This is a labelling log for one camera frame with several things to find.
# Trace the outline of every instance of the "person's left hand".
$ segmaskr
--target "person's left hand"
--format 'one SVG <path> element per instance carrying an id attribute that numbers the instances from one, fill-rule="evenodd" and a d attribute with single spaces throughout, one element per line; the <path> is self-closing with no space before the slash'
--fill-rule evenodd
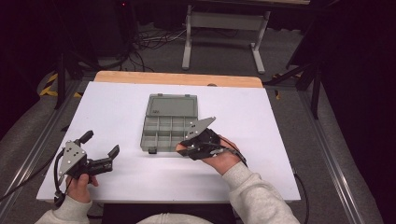
<path id="1" fill-rule="evenodd" d="M 95 176 L 91 176 L 92 184 L 95 187 L 99 186 L 99 183 Z M 66 178 L 66 186 L 67 188 L 67 195 L 80 202 L 80 203 L 89 203 L 91 201 L 90 192 L 88 191 L 88 182 L 90 177 L 87 174 L 83 174 L 79 177 L 79 179 L 75 179 L 72 176 L 68 176 Z"/>

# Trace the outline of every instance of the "person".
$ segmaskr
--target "person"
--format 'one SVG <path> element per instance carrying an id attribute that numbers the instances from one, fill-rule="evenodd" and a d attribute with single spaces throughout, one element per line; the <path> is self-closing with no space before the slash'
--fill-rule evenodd
<path id="1" fill-rule="evenodd" d="M 234 143 L 220 137 L 225 147 L 237 148 Z M 181 144 L 176 150 L 184 149 Z M 299 223 L 278 191 L 259 174 L 252 173 L 240 159 L 225 151 L 216 157 L 202 159 L 212 166 L 230 187 L 230 203 L 244 223 Z M 67 177 L 69 183 L 64 203 L 58 210 L 49 210 L 36 224 L 42 223 L 89 223 L 87 212 L 92 205 L 87 189 L 89 177 L 81 175 L 78 180 Z M 98 186 L 92 177 L 92 184 Z M 210 223 L 200 217 L 183 214 L 158 214 L 139 223 Z"/>

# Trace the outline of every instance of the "gray carpet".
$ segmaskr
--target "gray carpet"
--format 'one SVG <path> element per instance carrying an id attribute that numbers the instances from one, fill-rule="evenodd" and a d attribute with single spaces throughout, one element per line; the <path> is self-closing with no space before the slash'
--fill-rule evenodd
<path id="1" fill-rule="evenodd" d="M 183 40 L 177 39 L 159 49 L 144 49 L 138 52 L 144 59 L 145 66 L 152 68 L 155 72 L 249 76 L 269 80 L 273 74 L 287 71 L 285 65 L 302 38 L 297 31 L 268 30 L 264 35 L 260 50 L 266 74 L 258 75 L 248 47 L 248 44 L 254 41 L 256 34 L 238 32 L 234 37 L 225 37 L 224 34 L 232 35 L 233 32 L 222 32 L 222 35 L 213 31 L 195 32 L 192 40 L 191 69 L 188 71 L 181 69 Z M 140 62 L 139 58 L 133 54 L 132 59 Z M 103 60 L 101 63 L 108 63 L 108 60 Z M 122 70 L 134 71 L 135 69 L 142 71 L 140 66 L 133 65 L 130 61 L 122 66 Z M 38 91 L 41 91 L 47 78 L 43 79 L 42 84 L 37 88 Z M 81 83 L 80 91 L 84 90 L 86 84 L 87 81 Z M 349 223 L 298 92 L 280 89 L 279 100 L 275 98 L 274 90 L 267 89 L 267 92 L 290 163 L 304 181 L 309 195 L 309 223 Z M 25 113 L 1 141 L 0 168 L 4 171 L 0 173 L 3 180 L 0 186 L 1 193 L 6 192 L 13 176 L 18 172 L 21 163 L 53 112 L 55 103 L 55 97 L 42 96 L 40 101 Z M 44 164 L 58 148 L 64 137 L 61 129 L 70 123 L 78 103 L 79 98 L 73 98 L 67 106 L 36 168 Z M 324 90 L 321 90 L 318 112 L 326 138 L 340 163 L 364 221 L 382 223 L 375 200 L 348 152 L 347 144 L 339 130 Z M 35 200 L 36 193 L 44 179 L 43 175 L 39 175 L 23 187 L 4 223 L 33 223 L 45 211 L 53 208 L 51 204 Z M 290 207 L 294 215 L 304 222 L 304 193 L 301 186 L 299 189 L 303 199 L 300 202 L 290 203 Z M 98 215 L 101 212 L 100 205 L 95 204 L 90 213 Z M 100 223 L 100 221 L 94 220 L 92 223 Z"/>

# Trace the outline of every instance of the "white table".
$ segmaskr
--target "white table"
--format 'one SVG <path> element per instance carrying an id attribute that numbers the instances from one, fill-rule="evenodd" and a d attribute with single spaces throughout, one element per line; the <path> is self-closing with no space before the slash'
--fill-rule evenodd
<path id="1" fill-rule="evenodd" d="M 241 149 L 253 172 L 270 181 L 286 201 L 300 200 L 293 173 L 265 89 L 91 82 L 61 147 L 93 130 L 82 145 L 98 160 L 120 145 L 113 172 L 97 176 L 92 199 L 101 203 L 227 203 L 228 186 L 201 161 L 176 152 L 149 155 L 140 148 L 151 93 L 195 94 L 198 117 L 217 119 L 209 128 Z M 37 199 L 54 196 L 53 163 Z"/>

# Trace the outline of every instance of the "cable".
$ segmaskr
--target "cable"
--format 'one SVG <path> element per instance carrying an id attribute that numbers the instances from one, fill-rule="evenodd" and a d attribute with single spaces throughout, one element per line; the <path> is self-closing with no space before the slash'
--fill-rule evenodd
<path id="1" fill-rule="evenodd" d="M 245 164 L 246 167 L 248 167 L 247 164 L 247 159 L 244 157 L 244 155 L 242 155 L 242 153 L 239 151 L 239 149 L 233 147 L 233 145 L 230 144 L 230 142 L 228 142 L 227 140 L 223 139 L 223 141 L 225 141 L 226 143 L 228 143 L 232 148 L 229 147 L 225 147 L 223 145 L 220 144 L 215 144 L 215 143 L 204 143 L 204 145 L 206 146 L 212 146 L 212 147 L 219 147 L 218 149 L 221 149 L 222 151 L 226 150 L 231 152 L 232 154 L 234 154 L 235 156 L 237 156 L 242 163 Z"/>
<path id="2" fill-rule="evenodd" d="M 56 156 L 55 164 L 53 166 L 53 182 L 55 183 L 56 192 L 62 192 L 59 188 L 60 184 L 58 182 L 58 163 L 63 155 L 64 149 L 62 149 L 62 151 L 60 151 L 59 154 Z"/>
<path id="3" fill-rule="evenodd" d="M 110 64 L 106 64 L 106 65 L 100 65 L 100 64 L 97 64 L 97 65 L 100 66 L 101 70 L 108 70 L 110 68 L 114 68 L 114 67 L 122 65 L 127 59 L 128 59 L 128 53 L 125 53 L 125 55 L 123 55 L 122 58 L 115 63 L 110 63 Z M 79 64 L 78 66 L 80 66 L 84 71 L 95 70 L 95 69 L 92 69 L 90 66 L 85 66 L 83 64 Z"/>
<path id="4" fill-rule="evenodd" d="M 182 39 L 180 38 L 181 35 L 183 35 L 186 32 L 186 29 L 181 30 L 181 33 L 177 34 L 175 37 L 171 38 L 172 35 L 176 34 L 177 32 L 179 32 L 180 29 L 176 29 L 175 31 L 172 32 L 165 32 L 163 35 L 157 35 L 161 32 L 161 30 L 157 31 L 157 33 L 155 35 L 149 35 L 148 33 L 142 32 L 139 33 L 138 35 L 138 39 L 139 39 L 139 43 L 144 42 L 145 44 L 140 44 L 139 45 L 139 49 L 158 49 L 162 46 L 164 46 L 165 44 L 172 42 L 176 39 Z"/>
<path id="5" fill-rule="evenodd" d="M 233 149 L 239 151 L 239 148 L 238 148 L 238 147 L 234 147 L 233 144 L 232 144 L 231 142 L 229 142 L 227 139 L 222 138 L 222 137 L 220 137 L 220 136 L 219 136 L 219 138 L 220 138 L 221 140 L 223 140 L 224 142 L 226 142 L 228 145 L 230 145 Z"/>
<path id="6" fill-rule="evenodd" d="M 139 65 L 139 66 L 141 66 L 141 67 L 143 68 L 143 72 L 146 71 L 146 68 L 147 68 L 148 70 L 150 70 L 151 72 L 154 72 L 154 69 L 152 69 L 152 68 L 147 67 L 147 66 L 144 65 L 143 58 L 142 58 L 142 56 L 140 56 L 139 53 L 136 52 L 136 56 L 140 58 L 140 61 L 141 61 L 143 64 L 140 64 L 140 63 L 135 62 L 135 61 L 131 58 L 131 56 L 129 56 L 129 60 L 131 61 L 131 63 L 132 63 L 133 66 L 134 66 L 135 64 L 137 64 L 137 65 Z"/>
<path id="7" fill-rule="evenodd" d="M 51 157 L 49 158 L 49 160 L 46 161 L 46 163 L 44 163 L 43 166 L 41 166 L 36 172 L 34 172 L 32 175 L 30 175 L 27 179 L 23 180 L 17 187 L 15 187 L 14 189 L 10 190 L 7 194 L 5 194 L 3 197 L 0 198 L 0 202 L 2 202 L 5 198 L 7 198 L 8 196 L 10 196 L 12 193 L 14 193 L 17 189 L 20 189 L 21 187 L 23 187 L 24 185 L 26 185 L 29 181 L 31 181 L 33 178 L 35 178 L 36 175 L 38 175 L 42 170 L 44 170 L 44 168 L 46 168 L 50 162 L 53 160 L 53 158 L 56 155 L 56 150 L 55 152 L 51 155 Z"/>
<path id="8" fill-rule="evenodd" d="M 301 186 L 303 187 L 303 191 L 304 191 L 304 195 L 305 195 L 305 201 L 306 201 L 306 213 L 305 213 L 305 221 L 304 224 L 308 223 L 308 219 L 309 219 L 309 201 L 308 201 L 308 194 L 306 193 L 306 189 L 303 183 L 303 180 L 297 175 L 294 174 L 294 177 L 296 179 L 298 179 L 298 181 L 300 182 Z"/>

